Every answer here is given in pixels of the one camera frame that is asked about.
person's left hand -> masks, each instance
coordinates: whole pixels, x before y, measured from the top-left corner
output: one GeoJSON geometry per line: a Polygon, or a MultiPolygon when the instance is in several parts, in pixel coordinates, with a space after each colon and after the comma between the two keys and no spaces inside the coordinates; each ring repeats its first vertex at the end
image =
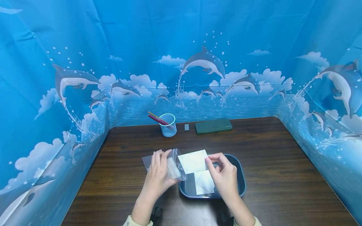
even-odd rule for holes
{"type": "Polygon", "coordinates": [[[169,187],[178,182],[167,176],[167,157],[171,151],[171,149],[166,152],[158,150],[152,155],[151,166],[140,194],[140,196],[147,198],[148,201],[156,202],[169,187]]]}

green box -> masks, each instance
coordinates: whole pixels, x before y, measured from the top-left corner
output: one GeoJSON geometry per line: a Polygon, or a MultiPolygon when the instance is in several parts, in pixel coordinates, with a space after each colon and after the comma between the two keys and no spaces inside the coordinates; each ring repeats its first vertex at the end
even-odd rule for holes
{"type": "Polygon", "coordinates": [[[231,131],[232,125],[229,119],[218,119],[213,121],[204,121],[200,123],[195,123],[195,128],[196,128],[196,133],[199,135],[199,134],[231,131]]]}

dolphin-print curtain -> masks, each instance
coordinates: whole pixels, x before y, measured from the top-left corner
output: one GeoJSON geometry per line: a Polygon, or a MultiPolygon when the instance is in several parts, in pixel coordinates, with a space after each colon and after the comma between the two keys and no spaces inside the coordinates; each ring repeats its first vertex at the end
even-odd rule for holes
{"type": "Polygon", "coordinates": [[[108,130],[147,111],[278,117],[362,224],[361,10],[0,0],[0,226],[60,225],[108,130]]]}

hand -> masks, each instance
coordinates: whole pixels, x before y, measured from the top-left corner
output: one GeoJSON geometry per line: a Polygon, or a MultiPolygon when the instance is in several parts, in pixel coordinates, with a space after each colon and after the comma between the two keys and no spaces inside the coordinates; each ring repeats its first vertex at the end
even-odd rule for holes
{"type": "Polygon", "coordinates": [[[139,225],[147,225],[150,222],[151,212],[157,199],[178,182],[167,176],[167,156],[171,151],[170,149],[166,152],[162,150],[153,152],[150,169],[131,214],[132,220],[139,225]]]}
{"type": "Polygon", "coordinates": [[[178,181],[168,178],[167,157],[172,150],[163,152],[158,150],[153,153],[151,166],[147,173],[141,195],[148,196],[154,202],[172,185],[178,181]]]}
{"type": "Polygon", "coordinates": [[[225,203],[228,204],[228,202],[238,198],[236,166],[231,164],[223,153],[209,155],[205,161],[215,186],[225,203]]]}
{"type": "Polygon", "coordinates": [[[249,211],[237,190],[237,168],[224,156],[223,153],[209,155],[205,158],[211,177],[218,189],[221,198],[230,209],[234,220],[239,226],[252,226],[255,218],[249,211]]]}

plastic bag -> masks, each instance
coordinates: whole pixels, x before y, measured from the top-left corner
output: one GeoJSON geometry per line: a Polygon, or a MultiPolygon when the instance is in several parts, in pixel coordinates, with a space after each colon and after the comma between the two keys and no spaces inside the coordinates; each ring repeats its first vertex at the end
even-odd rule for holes
{"type": "MultiPolygon", "coordinates": [[[[178,150],[178,148],[172,149],[172,151],[168,155],[168,157],[167,157],[168,177],[170,179],[177,179],[180,181],[184,181],[186,179],[186,174],[178,159],[179,155],[181,155],[181,152],[178,150]]],[[[152,158],[152,155],[142,158],[143,164],[144,164],[147,172],[150,169],[151,158],[152,158]]]]}

